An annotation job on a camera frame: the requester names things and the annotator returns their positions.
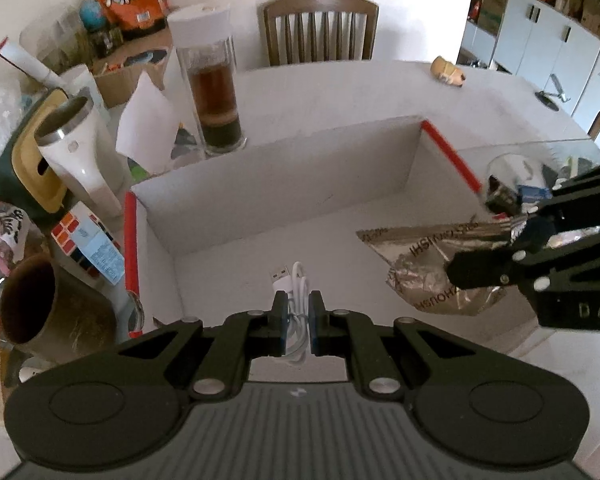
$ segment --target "stainless steel cup rim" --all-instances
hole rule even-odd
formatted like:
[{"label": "stainless steel cup rim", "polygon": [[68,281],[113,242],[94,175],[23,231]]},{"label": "stainless steel cup rim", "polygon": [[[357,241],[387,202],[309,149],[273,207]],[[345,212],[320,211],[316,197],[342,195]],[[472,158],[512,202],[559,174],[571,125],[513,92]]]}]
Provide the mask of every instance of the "stainless steel cup rim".
[{"label": "stainless steel cup rim", "polygon": [[34,137],[38,146],[48,146],[64,139],[81,124],[93,110],[93,100],[78,95],[67,99],[40,123]]}]

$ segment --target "foil snack bag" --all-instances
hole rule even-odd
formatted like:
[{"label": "foil snack bag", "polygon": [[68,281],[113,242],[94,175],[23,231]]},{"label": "foil snack bag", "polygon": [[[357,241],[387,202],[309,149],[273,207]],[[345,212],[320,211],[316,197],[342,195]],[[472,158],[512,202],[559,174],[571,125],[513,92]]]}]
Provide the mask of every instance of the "foil snack bag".
[{"label": "foil snack bag", "polygon": [[160,0],[98,0],[109,23],[117,24],[125,40],[153,34],[166,26]]},{"label": "foil snack bag", "polygon": [[458,251],[494,249],[511,242],[511,222],[476,222],[358,231],[391,269],[386,282],[404,301],[428,314],[476,316],[504,297],[500,286],[461,290],[446,276]]}]

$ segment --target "white tumbler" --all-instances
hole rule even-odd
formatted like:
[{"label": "white tumbler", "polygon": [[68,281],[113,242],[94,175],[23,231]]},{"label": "white tumbler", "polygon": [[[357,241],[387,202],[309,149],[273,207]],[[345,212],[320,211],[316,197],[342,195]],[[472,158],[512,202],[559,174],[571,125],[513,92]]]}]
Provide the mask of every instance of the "white tumbler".
[{"label": "white tumbler", "polygon": [[122,214],[125,169],[104,120],[86,96],[72,97],[36,129],[40,153],[71,192],[101,215]]}]

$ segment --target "brown tea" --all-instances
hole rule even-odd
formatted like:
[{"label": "brown tea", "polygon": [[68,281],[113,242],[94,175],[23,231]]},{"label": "brown tea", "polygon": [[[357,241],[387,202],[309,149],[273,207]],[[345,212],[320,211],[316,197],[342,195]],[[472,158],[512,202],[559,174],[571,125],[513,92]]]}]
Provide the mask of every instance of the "brown tea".
[{"label": "brown tea", "polygon": [[242,132],[231,66],[218,64],[190,72],[189,80],[205,142],[213,148],[237,144]]}]

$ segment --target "brown cup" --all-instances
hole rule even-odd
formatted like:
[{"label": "brown cup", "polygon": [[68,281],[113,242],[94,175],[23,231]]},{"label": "brown cup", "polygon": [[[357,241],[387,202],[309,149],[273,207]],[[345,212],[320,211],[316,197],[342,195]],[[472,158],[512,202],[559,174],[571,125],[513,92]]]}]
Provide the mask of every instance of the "brown cup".
[{"label": "brown cup", "polygon": [[63,364],[114,343],[111,302],[46,254],[11,271],[0,298],[4,335],[17,348]]}]

